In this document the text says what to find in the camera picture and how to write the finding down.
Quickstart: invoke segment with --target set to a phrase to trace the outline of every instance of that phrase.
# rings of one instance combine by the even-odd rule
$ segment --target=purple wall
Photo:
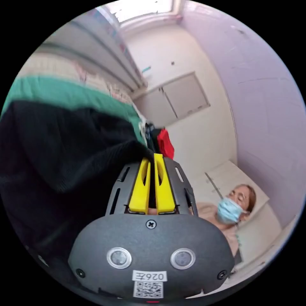
[[[306,191],[306,112],[296,83],[261,37],[223,12],[188,1],[181,26],[210,57],[227,90],[239,167],[270,197],[286,226]]]

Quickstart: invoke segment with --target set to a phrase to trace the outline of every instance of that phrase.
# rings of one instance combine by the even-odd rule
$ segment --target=qr code
[[[164,297],[163,282],[136,281],[134,285],[134,297],[155,298]]]

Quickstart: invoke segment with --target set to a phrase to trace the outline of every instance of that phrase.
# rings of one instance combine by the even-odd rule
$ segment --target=cabinet door
[[[209,106],[194,73],[164,85],[163,90],[178,118]]]
[[[166,126],[177,118],[163,92],[155,89],[134,100],[138,110],[155,126]]]

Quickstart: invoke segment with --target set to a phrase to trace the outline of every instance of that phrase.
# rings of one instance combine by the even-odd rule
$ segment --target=window
[[[122,23],[144,15],[169,13],[173,10],[173,0],[118,0],[106,7]]]

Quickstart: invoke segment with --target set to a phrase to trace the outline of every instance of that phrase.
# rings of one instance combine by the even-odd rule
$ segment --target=yellow clip
[[[162,154],[154,154],[155,169],[155,199],[157,213],[172,212],[175,209],[175,202],[172,196],[171,186]]]
[[[149,194],[150,194],[150,176],[151,163],[144,158],[140,164],[139,171],[136,177],[132,197],[129,203],[130,211],[136,213],[148,214]]]

